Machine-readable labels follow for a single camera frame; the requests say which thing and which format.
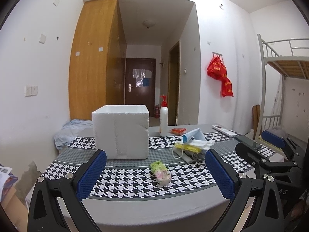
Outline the white remote control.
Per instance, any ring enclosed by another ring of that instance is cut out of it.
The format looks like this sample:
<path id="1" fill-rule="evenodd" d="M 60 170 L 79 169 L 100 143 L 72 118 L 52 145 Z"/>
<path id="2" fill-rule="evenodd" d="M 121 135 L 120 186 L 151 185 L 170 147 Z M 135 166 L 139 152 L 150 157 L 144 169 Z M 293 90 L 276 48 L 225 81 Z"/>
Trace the white remote control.
<path id="1" fill-rule="evenodd" d="M 226 136 L 228 136 L 230 138 L 235 137 L 235 136 L 238 135 L 236 132 L 230 131 L 230 130 L 228 130 L 228 129 L 220 126 L 220 125 L 212 125 L 212 128 L 217 130 L 217 131 L 219 131 L 219 132 L 221 132 L 222 134 L 225 134 Z"/>

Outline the metal bunk bed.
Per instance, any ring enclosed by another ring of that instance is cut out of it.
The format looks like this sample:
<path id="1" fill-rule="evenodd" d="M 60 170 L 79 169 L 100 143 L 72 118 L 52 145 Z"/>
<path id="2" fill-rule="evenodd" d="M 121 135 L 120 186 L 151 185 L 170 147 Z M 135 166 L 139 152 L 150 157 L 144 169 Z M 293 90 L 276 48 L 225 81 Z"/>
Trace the metal bunk bed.
<path id="1" fill-rule="evenodd" d="M 258 34 L 262 96 L 255 138 L 275 127 L 308 139 L 308 38 L 265 41 Z"/>

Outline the black smartphone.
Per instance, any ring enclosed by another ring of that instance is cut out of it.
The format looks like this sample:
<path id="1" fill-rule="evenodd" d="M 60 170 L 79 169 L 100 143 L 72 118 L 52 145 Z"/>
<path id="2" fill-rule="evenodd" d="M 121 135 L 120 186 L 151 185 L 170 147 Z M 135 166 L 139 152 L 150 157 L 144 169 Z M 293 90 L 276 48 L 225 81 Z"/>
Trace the black smartphone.
<path id="1" fill-rule="evenodd" d="M 240 143 L 244 143 L 245 145 L 247 145 L 248 147 L 251 147 L 252 149 L 258 150 L 262 147 L 261 144 L 253 141 L 252 139 L 249 139 L 246 136 L 243 135 L 239 135 L 239 136 L 235 136 L 234 137 L 238 142 Z"/>

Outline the wooden boards leaning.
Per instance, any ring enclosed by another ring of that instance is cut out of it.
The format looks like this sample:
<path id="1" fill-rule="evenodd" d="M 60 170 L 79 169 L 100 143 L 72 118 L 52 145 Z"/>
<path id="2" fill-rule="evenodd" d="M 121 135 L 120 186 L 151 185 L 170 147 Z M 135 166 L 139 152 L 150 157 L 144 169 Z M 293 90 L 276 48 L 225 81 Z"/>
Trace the wooden boards leaning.
<path id="1" fill-rule="evenodd" d="M 254 105 L 252 107 L 252 122 L 253 122 L 254 136 L 256 135 L 257 132 L 259 116 L 260 116 L 260 105 Z"/>

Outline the grey sock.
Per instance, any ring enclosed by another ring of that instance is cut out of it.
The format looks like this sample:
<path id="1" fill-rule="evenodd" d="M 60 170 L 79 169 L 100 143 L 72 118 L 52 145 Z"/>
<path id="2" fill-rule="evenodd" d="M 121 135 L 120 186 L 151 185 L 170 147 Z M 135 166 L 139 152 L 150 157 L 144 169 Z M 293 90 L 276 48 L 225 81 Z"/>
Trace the grey sock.
<path id="1" fill-rule="evenodd" d="M 195 153 L 195 152 L 191 152 L 188 150 L 183 150 L 181 152 L 181 156 L 182 159 L 186 162 L 186 163 L 193 163 L 193 162 L 197 162 L 197 161 L 202 161 L 204 160 L 204 154 L 203 153 Z"/>

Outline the wall socket pair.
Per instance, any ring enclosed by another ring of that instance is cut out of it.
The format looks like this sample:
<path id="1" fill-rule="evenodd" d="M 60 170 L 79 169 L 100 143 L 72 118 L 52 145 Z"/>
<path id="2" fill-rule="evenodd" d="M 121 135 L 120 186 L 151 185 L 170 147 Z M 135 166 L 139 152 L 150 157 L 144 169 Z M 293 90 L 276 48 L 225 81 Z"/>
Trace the wall socket pair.
<path id="1" fill-rule="evenodd" d="M 25 86 L 25 97 L 37 96 L 38 87 L 37 86 Z"/>

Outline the white lotion pump bottle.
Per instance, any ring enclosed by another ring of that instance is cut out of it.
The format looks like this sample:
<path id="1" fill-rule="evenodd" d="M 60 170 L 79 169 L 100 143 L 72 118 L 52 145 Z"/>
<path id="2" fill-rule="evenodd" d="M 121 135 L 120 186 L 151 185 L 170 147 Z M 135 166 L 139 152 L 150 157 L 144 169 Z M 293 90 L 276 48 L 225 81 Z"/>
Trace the white lotion pump bottle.
<path id="1" fill-rule="evenodd" d="M 161 137 L 166 137 L 168 132 L 168 104 L 165 95 L 161 95 L 160 98 L 162 98 L 162 102 L 160 107 L 159 134 Z"/>

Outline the wooden wardrobe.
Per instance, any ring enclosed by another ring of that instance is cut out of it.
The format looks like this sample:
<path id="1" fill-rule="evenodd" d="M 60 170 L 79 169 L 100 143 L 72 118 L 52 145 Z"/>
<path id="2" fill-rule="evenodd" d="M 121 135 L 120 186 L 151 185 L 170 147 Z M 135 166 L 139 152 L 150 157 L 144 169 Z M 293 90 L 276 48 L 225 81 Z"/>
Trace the wooden wardrobe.
<path id="1" fill-rule="evenodd" d="M 118 0 L 85 2 L 69 65 L 70 118 L 90 120 L 104 105 L 123 105 L 126 38 Z"/>

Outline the dark brown entrance door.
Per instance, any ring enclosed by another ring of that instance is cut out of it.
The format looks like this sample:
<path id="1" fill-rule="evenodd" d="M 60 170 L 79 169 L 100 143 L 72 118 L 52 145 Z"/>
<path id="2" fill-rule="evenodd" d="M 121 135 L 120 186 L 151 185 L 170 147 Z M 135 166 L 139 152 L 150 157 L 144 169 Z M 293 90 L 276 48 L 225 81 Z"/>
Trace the dark brown entrance door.
<path id="1" fill-rule="evenodd" d="M 151 117 L 155 112 L 155 65 L 156 59 L 126 59 L 125 104 L 145 105 Z"/>

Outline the yellow foam fruit net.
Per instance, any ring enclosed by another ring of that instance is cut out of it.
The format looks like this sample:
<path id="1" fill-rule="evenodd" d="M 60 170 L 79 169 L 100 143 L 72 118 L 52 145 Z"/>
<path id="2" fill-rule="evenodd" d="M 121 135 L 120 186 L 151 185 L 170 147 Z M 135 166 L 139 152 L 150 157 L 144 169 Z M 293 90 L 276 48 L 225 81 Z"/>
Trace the yellow foam fruit net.
<path id="1" fill-rule="evenodd" d="M 191 145 L 188 145 L 188 144 L 183 144 L 183 143 L 176 143 L 174 145 L 174 147 L 177 148 L 177 149 L 180 149 L 180 150 L 190 151 L 190 152 L 193 152 L 193 153 L 196 153 L 196 154 L 199 154 L 199 153 L 202 152 L 201 148 L 194 147 L 194 146 L 191 146 Z"/>

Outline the ceiling lamp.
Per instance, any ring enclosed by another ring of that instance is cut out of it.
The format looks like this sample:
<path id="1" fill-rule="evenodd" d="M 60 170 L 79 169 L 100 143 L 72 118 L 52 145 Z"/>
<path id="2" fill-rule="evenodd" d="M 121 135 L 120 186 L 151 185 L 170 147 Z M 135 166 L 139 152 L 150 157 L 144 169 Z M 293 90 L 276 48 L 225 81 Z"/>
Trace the ceiling lamp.
<path id="1" fill-rule="evenodd" d="M 147 29 L 149 29 L 149 28 L 155 26 L 155 21 L 148 19 L 148 20 L 143 21 L 142 25 L 144 27 L 146 27 Z"/>

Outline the wooden side door frame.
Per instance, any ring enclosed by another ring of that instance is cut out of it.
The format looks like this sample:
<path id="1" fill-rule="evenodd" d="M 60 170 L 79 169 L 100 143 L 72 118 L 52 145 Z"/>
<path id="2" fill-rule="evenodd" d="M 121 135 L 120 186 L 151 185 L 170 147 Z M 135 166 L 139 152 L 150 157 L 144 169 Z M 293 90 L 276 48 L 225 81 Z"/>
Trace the wooden side door frame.
<path id="1" fill-rule="evenodd" d="M 169 51 L 168 71 L 168 125 L 177 124 L 177 111 L 179 103 L 179 81 L 180 81 L 180 42 Z"/>

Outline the white tissue paper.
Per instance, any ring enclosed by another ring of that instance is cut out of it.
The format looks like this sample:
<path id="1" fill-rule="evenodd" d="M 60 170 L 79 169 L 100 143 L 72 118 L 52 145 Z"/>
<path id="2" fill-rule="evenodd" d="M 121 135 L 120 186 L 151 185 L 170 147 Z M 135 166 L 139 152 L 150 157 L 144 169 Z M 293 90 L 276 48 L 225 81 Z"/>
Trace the white tissue paper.
<path id="1" fill-rule="evenodd" d="M 215 145 L 215 141 L 190 140 L 187 144 L 201 150 L 209 150 L 213 145 Z"/>

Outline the red snack packet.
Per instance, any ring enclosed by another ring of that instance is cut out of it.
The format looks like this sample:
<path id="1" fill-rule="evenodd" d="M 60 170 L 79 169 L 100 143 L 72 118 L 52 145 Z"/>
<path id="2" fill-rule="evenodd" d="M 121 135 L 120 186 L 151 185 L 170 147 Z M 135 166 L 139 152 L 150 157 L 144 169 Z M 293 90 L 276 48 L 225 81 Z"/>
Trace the red snack packet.
<path id="1" fill-rule="evenodd" d="M 169 132 L 174 135 L 183 135 L 186 133 L 186 128 L 172 128 Z"/>

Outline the white styrofoam box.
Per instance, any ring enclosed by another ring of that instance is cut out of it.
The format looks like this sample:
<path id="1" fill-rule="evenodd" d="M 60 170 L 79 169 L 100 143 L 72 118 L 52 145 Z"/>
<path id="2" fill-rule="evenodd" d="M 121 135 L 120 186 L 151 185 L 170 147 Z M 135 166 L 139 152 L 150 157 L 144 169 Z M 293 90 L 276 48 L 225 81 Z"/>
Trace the white styrofoam box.
<path id="1" fill-rule="evenodd" d="M 97 149 L 108 159 L 143 160 L 149 154 L 149 112 L 145 105 L 105 105 L 92 112 Z"/>

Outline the blue face mask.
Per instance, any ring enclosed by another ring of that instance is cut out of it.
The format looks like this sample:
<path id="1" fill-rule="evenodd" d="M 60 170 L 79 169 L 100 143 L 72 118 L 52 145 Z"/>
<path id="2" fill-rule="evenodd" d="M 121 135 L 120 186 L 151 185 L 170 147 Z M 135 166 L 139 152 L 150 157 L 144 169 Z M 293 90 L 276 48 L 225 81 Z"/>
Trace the blue face mask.
<path id="1" fill-rule="evenodd" d="M 203 132 L 201 131 L 200 128 L 191 130 L 189 132 L 186 132 L 185 134 L 182 135 L 182 142 L 183 143 L 188 143 L 191 140 L 205 140 L 205 137 L 203 135 Z"/>

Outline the light blue crumpled sheet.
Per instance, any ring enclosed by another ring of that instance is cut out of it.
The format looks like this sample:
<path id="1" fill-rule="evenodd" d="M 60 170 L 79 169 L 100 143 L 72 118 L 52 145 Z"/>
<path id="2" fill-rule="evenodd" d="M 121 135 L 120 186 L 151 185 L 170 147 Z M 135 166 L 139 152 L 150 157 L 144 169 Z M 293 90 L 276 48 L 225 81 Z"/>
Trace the light blue crumpled sheet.
<path id="1" fill-rule="evenodd" d="M 67 147 L 86 128 L 92 128 L 91 120 L 73 119 L 65 123 L 54 135 L 54 144 L 58 150 Z"/>

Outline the red fire extinguisher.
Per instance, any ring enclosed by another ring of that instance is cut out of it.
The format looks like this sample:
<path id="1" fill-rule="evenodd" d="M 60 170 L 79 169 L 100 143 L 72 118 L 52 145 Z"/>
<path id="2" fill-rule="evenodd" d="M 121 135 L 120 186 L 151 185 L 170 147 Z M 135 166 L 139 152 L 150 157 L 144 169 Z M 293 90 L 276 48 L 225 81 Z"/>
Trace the red fire extinguisher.
<path id="1" fill-rule="evenodd" d="M 157 104 L 156 106 L 155 106 L 155 111 L 154 111 L 154 117 L 155 118 L 159 118 L 160 117 L 160 105 L 159 104 Z"/>

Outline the papers on left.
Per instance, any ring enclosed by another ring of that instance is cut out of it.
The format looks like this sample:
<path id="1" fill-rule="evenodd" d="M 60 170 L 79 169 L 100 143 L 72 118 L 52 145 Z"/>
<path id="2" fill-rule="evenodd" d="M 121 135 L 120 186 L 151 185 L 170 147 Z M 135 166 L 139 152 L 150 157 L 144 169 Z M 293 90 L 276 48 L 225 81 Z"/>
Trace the papers on left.
<path id="1" fill-rule="evenodd" d="M 5 197 L 10 188 L 18 181 L 18 177 L 11 173 L 12 168 L 1 165 L 0 188 L 1 200 Z"/>

